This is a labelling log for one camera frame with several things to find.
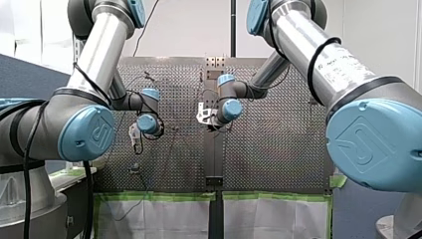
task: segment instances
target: perforated metal pegboard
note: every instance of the perforated metal pegboard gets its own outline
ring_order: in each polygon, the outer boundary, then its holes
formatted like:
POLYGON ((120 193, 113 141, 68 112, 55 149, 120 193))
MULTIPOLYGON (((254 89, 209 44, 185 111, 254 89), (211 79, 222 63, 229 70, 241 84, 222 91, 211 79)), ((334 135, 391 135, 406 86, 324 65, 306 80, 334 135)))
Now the perforated metal pegboard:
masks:
MULTIPOLYGON (((218 67, 237 80, 248 81, 264 61, 225 59, 225 66, 218 67)), ((196 58, 128 58, 120 62, 127 88, 160 89, 159 114, 165 122, 165 135, 157 141, 144 140, 144 152, 136 156, 127 135, 136 116, 115 113, 117 138, 111 154, 105 156, 105 168, 97 173, 97 191, 143 190, 140 175, 128 173, 136 162, 148 190, 153 191, 204 191, 205 167, 214 163, 217 173, 215 165, 221 162, 224 190, 324 193, 329 189, 332 163, 324 146, 324 108, 309 104, 311 95, 299 73, 291 69, 264 100, 242 101, 245 112, 225 133, 223 143, 211 143, 207 140, 221 137, 207 135, 196 114, 203 78, 213 67, 217 66, 196 58), (210 156, 210 147, 223 153, 210 156)))
POLYGON ((184 58, 130 58, 120 62, 118 69, 127 89, 160 90, 159 115, 165 123, 165 135, 156 141, 144 139, 143 154, 135 155, 127 132, 136 116, 115 113, 116 140, 111 155, 105 156, 105 168, 96 176, 97 191, 144 190, 141 176, 148 190, 205 189, 204 126, 196 121, 204 66, 204 59, 184 58), (129 174, 128 169, 136 162, 140 174, 129 174))
MULTIPOLYGON (((226 59, 227 73, 249 81, 264 60, 226 59)), ((324 193, 332 163, 325 151, 324 107, 293 67, 263 100, 242 100, 244 114, 226 133, 225 190, 324 193)))

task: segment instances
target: blue joint cap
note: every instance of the blue joint cap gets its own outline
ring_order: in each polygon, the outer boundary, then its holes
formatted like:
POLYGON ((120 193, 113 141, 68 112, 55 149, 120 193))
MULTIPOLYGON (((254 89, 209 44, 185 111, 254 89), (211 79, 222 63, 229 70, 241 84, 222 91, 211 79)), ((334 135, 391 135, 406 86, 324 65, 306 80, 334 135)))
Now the blue joint cap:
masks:
POLYGON ((154 88, 145 88, 141 92, 143 95, 147 97, 151 97, 157 101, 159 101, 159 90, 156 90, 154 88))
POLYGON ((140 116, 137 119, 137 127, 143 133, 155 134, 158 130, 157 121, 149 114, 140 116))
POLYGON ((143 28, 145 26, 145 9, 142 0, 127 0, 127 4, 133 16, 135 28, 143 28))
POLYGON ((89 161, 103 155, 114 139, 114 118, 109 109, 88 106, 76 112, 59 136, 58 151, 66 161, 89 161))
POLYGON ((235 76, 231 74, 224 74, 218 77, 217 86, 221 87, 228 82, 234 82, 234 81, 235 81, 235 76))
POLYGON ((223 105, 223 117, 226 120, 237 119, 243 111, 243 107, 238 100, 228 100, 223 105))
POLYGON ((5 109, 5 108, 8 108, 8 107, 11 107, 11 106, 14 106, 14 105, 18 105, 20 103, 31 101, 31 100, 33 100, 33 99, 27 99, 27 98, 1 98, 0 99, 0 111, 3 110, 3 109, 5 109))
POLYGON ((335 165, 356 183, 382 191, 422 192, 422 112, 383 99, 351 102, 326 127, 335 165))
POLYGON ((246 27, 248 33, 257 36, 264 27, 264 20, 268 15, 267 0, 252 0, 249 4, 248 16, 246 18, 246 27))

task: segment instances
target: white wall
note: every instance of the white wall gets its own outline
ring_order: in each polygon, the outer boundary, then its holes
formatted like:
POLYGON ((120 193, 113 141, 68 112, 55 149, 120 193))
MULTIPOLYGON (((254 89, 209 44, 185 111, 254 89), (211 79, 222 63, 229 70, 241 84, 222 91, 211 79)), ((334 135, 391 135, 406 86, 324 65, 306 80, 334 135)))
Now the white wall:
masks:
MULTIPOLYGON (((144 0, 147 14, 155 0, 144 0)), ((237 1, 237 57, 263 57, 273 49, 246 31, 250 0, 237 1)), ((343 0, 323 0, 328 11, 327 31, 342 36, 343 0)), ((131 56, 139 30, 128 40, 123 56, 131 56)), ((161 0, 140 41, 137 56, 230 56, 229 0, 161 0)))
POLYGON ((345 0, 343 45, 378 75, 420 90, 420 1, 345 0))

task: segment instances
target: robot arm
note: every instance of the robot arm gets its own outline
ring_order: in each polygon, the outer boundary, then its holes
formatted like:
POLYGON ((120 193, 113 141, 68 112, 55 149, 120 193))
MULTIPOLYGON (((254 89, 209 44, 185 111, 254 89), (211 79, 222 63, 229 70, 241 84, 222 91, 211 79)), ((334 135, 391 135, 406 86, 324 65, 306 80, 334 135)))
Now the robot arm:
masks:
MULTIPOLYGON (((70 1, 71 26, 77 36, 84 35, 81 28, 89 25, 84 20, 89 21, 91 17, 92 28, 85 29, 89 37, 68 84, 54 92, 44 109, 31 146, 33 159, 98 158, 114 137, 110 110, 141 112, 139 130, 152 135, 162 133, 157 116, 159 92, 144 89, 129 94, 116 70, 124 41, 133 35, 135 28, 143 27, 140 1, 90 1, 90 9, 81 11, 86 7, 84 3, 70 1)), ((6 110, 11 114, 1 113, 0 166, 20 165, 39 107, 6 110)))
POLYGON ((422 97, 397 77, 378 76, 324 30, 320 0, 252 0, 248 31, 278 49, 248 83, 219 78, 219 108, 199 117, 214 126, 242 112, 237 99, 265 96, 291 63, 326 107, 327 149, 336 166, 362 186, 422 191, 422 97))

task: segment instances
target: white fabric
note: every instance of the white fabric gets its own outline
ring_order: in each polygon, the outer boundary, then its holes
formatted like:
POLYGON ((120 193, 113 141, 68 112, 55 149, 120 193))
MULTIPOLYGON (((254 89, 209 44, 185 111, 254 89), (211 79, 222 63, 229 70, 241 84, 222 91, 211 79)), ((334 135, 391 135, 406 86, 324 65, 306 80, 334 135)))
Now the white fabric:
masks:
POLYGON ((73 70, 74 42, 68 20, 69 0, 42 0, 42 65, 70 74, 73 70))
POLYGON ((13 21, 17 59, 41 65, 41 3, 40 0, 13 0, 13 21))
POLYGON ((208 239, 209 202, 144 201, 116 221, 138 202, 102 202, 96 238, 208 239))
POLYGON ((279 199, 226 200, 225 238, 326 239, 328 204, 279 199))
POLYGON ((15 30, 12 0, 0 0, 0 54, 15 56, 15 30))

